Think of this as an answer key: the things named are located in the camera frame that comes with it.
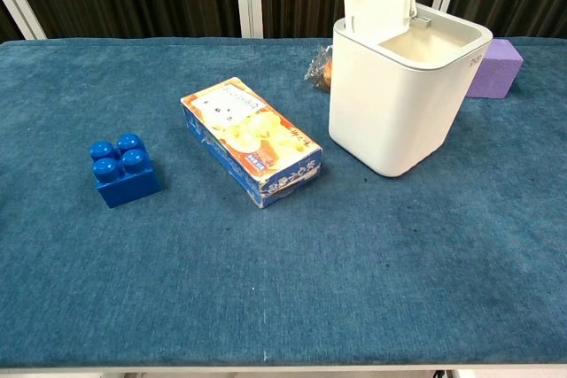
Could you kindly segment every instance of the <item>purple sponge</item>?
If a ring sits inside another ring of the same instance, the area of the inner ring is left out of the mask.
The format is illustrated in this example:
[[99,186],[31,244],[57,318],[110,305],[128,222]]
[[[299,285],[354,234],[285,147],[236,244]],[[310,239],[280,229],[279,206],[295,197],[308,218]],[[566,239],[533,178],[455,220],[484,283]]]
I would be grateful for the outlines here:
[[505,97],[523,62],[512,43],[493,39],[470,84],[467,97]]

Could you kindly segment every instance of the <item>teal carpeted table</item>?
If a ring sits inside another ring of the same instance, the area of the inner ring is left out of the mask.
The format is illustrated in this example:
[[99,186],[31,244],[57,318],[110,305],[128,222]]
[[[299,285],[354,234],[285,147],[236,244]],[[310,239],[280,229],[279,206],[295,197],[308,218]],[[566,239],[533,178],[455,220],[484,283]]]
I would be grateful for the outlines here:
[[[327,42],[1,45],[0,368],[567,363],[567,41],[512,39],[509,96],[399,179],[329,138]],[[231,76],[324,149],[266,210],[179,105]],[[109,210],[88,147],[127,131],[165,189]]]

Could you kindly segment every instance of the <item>lego stud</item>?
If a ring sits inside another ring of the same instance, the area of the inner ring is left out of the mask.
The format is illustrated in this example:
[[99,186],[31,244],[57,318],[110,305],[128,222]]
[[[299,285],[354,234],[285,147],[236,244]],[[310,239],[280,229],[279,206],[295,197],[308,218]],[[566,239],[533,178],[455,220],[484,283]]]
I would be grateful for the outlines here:
[[112,183],[124,175],[124,170],[114,158],[101,158],[93,164],[92,173],[101,183]]
[[120,155],[114,149],[113,145],[107,141],[94,142],[90,145],[89,153],[93,161],[98,161],[101,158],[120,158]]
[[127,150],[145,150],[145,147],[138,135],[126,133],[118,139],[118,149],[121,154],[124,154]]
[[150,168],[150,158],[145,150],[129,150],[122,156],[122,164],[130,174],[141,173]]

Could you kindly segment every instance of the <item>snack box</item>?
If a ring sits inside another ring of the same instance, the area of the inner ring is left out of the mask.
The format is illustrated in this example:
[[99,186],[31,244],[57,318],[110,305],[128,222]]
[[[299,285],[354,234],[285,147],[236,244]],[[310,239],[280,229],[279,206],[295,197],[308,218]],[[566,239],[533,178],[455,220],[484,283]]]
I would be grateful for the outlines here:
[[311,181],[322,149],[233,77],[181,99],[187,127],[259,208]]

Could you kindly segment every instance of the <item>logo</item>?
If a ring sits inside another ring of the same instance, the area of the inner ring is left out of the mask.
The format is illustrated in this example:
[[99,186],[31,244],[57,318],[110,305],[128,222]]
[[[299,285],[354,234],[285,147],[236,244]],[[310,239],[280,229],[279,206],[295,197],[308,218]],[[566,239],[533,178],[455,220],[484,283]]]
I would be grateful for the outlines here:
[[260,161],[260,159],[255,155],[255,154],[248,154],[246,156],[246,159],[248,160],[248,162],[250,164],[252,164],[254,166],[254,168],[256,170],[258,170],[259,172],[261,172],[262,170],[264,170],[266,167],[262,164],[262,162]]
[[469,64],[469,67],[471,66],[475,66],[476,64],[478,64],[480,61],[482,61],[482,55],[478,55],[477,57],[474,57]]

